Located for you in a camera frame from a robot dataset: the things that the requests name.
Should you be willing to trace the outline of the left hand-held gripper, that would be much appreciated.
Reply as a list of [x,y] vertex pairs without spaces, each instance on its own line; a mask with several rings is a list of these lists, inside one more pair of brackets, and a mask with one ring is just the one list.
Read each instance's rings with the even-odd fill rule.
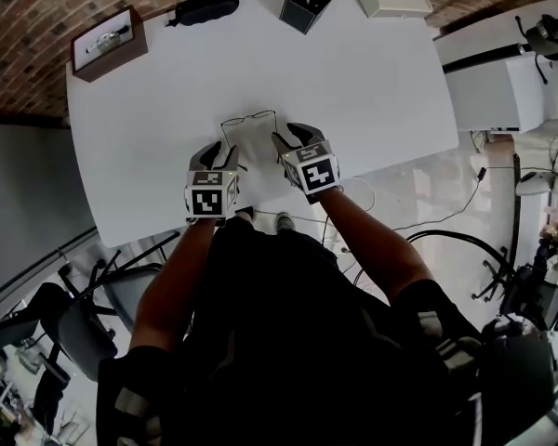
[[210,143],[190,160],[184,200],[187,222],[199,219],[224,220],[233,212],[238,197],[237,167],[239,148],[233,145],[221,170],[211,170],[219,155],[221,142]]

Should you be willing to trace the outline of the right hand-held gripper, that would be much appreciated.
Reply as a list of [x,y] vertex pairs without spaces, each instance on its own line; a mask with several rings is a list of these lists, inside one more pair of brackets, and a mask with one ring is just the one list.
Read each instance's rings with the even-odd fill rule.
[[339,162],[323,132],[303,123],[287,123],[287,129],[303,148],[289,144],[278,132],[271,139],[290,184],[299,189],[309,203],[317,195],[339,185]]

